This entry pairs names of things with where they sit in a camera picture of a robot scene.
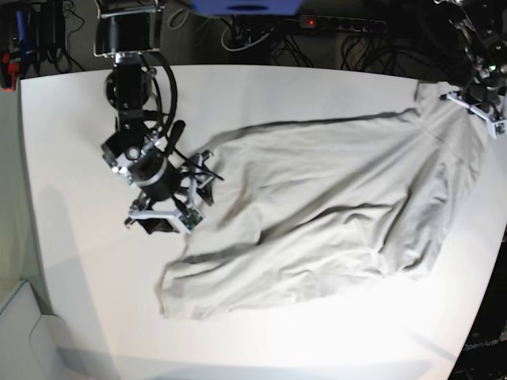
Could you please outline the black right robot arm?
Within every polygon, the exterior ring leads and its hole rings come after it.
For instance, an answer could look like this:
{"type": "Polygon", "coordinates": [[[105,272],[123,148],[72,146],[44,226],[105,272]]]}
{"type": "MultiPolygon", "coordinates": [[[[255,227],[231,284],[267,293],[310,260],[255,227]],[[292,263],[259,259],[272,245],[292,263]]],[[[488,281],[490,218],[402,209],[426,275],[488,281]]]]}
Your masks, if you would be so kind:
{"type": "Polygon", "coordinates": [[[115,130],[101,145],[111,170],[138,187],[136,207],[176,195],[183,176],[169,160],[185,123],[176,120],[177,83],[159,51],[163,4],[98,1],[93,53],[114,65],[105,96],[116,110],[115,130]]]}

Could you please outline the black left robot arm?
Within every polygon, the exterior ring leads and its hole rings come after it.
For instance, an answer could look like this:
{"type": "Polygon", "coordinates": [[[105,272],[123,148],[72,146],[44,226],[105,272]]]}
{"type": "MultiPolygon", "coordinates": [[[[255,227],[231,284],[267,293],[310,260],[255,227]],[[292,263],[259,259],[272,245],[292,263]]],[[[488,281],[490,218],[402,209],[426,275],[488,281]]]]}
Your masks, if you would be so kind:
{"type": "Polygon", "coordinates": [[[471,61],[469,97],[494,105],[506,93],[505,1],[437,1],[451,13],[451,24],[462,34],[465,55],[471,61]]]}

